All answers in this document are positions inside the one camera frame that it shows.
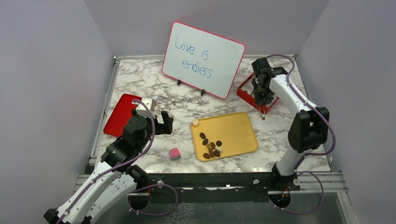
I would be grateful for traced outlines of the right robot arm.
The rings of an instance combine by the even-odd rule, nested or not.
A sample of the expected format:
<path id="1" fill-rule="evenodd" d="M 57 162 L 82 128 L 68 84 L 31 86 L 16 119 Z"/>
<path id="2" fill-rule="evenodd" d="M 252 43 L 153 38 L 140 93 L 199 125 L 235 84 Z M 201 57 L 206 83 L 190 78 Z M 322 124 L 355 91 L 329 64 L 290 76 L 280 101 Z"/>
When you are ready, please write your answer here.
<path id="1" fill-rule="evenodd" d="M 253 94 L 257 106 L 267 106 L 277 96 L 294 115 L 288 131 L 289 148 L 271 171 L 269 183 L 281 190 L 296 174 L 303 158 L 327 141 L 329 111 L 317 107 L 290 79 L 283 67 L 271 67 L 266 57 L 252 62 Z"/>

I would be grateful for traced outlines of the white heart chocolate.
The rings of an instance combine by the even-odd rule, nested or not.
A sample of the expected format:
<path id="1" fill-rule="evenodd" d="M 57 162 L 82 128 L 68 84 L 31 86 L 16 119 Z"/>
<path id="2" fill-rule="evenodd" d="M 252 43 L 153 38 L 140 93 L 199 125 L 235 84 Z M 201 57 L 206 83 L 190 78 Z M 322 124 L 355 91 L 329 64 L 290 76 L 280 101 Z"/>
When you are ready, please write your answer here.
<path id="1" fill-rule="evenodd" d="M 193 120 L 193 121 L 192 121 L 192 124 L 193 124 L 194 126 L 198 126 L 198 125 L 199 125 L 199 120 L 198 120 L 198 119 Z"/>

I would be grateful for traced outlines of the red box lid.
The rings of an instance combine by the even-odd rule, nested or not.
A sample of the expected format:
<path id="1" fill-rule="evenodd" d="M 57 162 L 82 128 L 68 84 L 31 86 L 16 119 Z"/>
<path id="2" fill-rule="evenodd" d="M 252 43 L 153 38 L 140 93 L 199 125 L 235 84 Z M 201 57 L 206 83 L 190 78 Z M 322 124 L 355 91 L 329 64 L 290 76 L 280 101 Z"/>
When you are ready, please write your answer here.
<path id="1" fill-rule="evenodd" d="M 123 127 L 132 118 L 131 111 L 137 107 L 137 105 L 133 104 L 134 99 L 141 100 L 142 98 L 130 94 L 121 96 L 103 129 L 105 134 L 114 137 L 122 135 Z"/>

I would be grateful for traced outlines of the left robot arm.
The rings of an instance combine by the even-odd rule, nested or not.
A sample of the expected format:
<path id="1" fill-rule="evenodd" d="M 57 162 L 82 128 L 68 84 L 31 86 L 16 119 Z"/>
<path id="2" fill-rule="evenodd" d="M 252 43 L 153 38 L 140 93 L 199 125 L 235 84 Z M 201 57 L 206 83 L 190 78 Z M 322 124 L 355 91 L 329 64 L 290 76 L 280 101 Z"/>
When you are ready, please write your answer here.
<path id="1" fill-rule="evenodd" d="M 172 133 L 174 119 L 165 111 L 161 112 L 163 123 L 135 110 L 132 115 L 75 194 L 59 208 L 45 212 L 49 224 L 93 224 L 127 193 L 146 188 L 148 174 L 134 162 L 151 148 L 155 135 Z"/>

